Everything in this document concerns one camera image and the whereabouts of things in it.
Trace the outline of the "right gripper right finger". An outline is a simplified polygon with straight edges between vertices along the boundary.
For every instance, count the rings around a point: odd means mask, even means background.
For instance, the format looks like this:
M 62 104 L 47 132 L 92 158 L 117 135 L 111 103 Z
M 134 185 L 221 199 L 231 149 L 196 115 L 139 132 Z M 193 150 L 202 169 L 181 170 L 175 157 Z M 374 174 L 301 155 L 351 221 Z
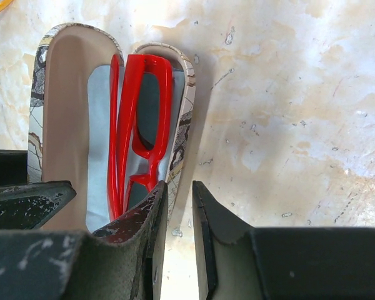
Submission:
M 253 227 L 192 184 L 200 299 L 375 299 L 375 228 Z

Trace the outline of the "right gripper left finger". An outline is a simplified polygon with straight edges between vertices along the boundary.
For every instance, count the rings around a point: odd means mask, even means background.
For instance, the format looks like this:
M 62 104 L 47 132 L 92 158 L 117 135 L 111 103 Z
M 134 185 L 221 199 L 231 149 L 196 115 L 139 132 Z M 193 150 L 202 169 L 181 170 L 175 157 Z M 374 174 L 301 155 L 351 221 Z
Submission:
M 0 299 L 158 299 L 168 187 L 87 232 L 0 229 Z

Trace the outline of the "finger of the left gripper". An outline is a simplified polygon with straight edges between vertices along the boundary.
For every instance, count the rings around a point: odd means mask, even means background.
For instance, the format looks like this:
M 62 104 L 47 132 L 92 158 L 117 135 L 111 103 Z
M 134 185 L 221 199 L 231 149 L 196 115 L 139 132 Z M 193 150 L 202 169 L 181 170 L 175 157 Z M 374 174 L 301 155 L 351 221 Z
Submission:
M 0 186 L 0 229 L 38 229 L 77 192 L 69 181 Z

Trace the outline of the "map print glasses case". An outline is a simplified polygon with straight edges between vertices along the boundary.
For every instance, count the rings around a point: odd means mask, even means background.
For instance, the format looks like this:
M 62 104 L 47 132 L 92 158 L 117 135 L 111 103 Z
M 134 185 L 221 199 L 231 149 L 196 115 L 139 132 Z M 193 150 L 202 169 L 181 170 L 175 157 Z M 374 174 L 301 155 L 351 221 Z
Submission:
M 69 181 L 76 197 L 45 225 L 46 230 L 82 229 L 88 201 L 89 102 L 88 79 L 99 66 L 121 57 L 119 74 L 131 54 L 152 54 L 167 59 L 172 69 L 184 72 L 179 117 L 168 174 L 169 211 L 179 189 L 196 90 L 192 62 L 178 48 L 161 42 L 139 46 L 124 57 L 108 33 L 80 23 L 53 27 L 37 47 L 32 74 L 28 132 L 28 176 L 32 183 Z

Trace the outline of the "light blue cloth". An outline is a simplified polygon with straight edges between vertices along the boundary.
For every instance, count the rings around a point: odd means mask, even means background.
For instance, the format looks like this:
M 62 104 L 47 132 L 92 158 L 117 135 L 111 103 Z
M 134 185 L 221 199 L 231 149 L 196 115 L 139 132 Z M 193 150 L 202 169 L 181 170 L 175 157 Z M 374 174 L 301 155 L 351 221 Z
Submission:
M 88 182 L 87 182 L 87 214 L 86 226 L 93 232 L 110 222 L 107 173 L 109 154 L 109 77 L 110 66 L 97 67 L 90 75 L 87 84 L 89 102 L 89 155 L 88 155 Z M 184 90 L 185 77 L 181 69 L 172 70 L 172 113 L 171 128 L 167 152 L 157 168 L 158 180 L 166 180 L 168 165 L 171 160 L 176 125 Z M 156 116 L 158 105 L 154 98 L 158 97 L 158 84 L 152 74 L 144 74 L 142 81 L 143 91 L 139 95 L 138 128 L 143 130 L 143 136 L 154 142 L 154 133 L 157 129 Z

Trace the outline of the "red sunglasses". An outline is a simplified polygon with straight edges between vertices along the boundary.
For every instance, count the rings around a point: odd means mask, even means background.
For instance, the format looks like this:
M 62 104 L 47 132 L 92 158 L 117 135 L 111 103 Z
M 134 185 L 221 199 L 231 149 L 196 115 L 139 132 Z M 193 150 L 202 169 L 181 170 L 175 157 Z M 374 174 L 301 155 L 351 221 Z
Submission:
M 152 54 L 131 54 L 124 74 L 121 57 L 110 64 L 107 198 L 111 220 L 151 192 L 166 155 L 173 106 L 171 63 Z

